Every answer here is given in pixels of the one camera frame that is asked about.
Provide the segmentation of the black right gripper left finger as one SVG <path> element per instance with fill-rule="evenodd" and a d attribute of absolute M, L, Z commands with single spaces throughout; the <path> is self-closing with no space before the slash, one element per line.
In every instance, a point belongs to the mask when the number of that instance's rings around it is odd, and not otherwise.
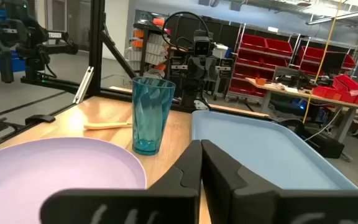
<path fill-rule="evenodd" d="M 68 189 L 42 204 L 50 224 L 196 223 L 199 219 L 203 148 L 194 140 L 152 186 L 135 189 Z"/>

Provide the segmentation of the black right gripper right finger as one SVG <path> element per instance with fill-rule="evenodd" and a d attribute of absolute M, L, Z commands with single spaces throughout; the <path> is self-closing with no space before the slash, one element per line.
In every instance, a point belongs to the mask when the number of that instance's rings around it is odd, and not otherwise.
<path fill-rule="evenodd" d="M 212 223 L 358 223 L 358 190 L 283 190 L 202 140 Z"/>

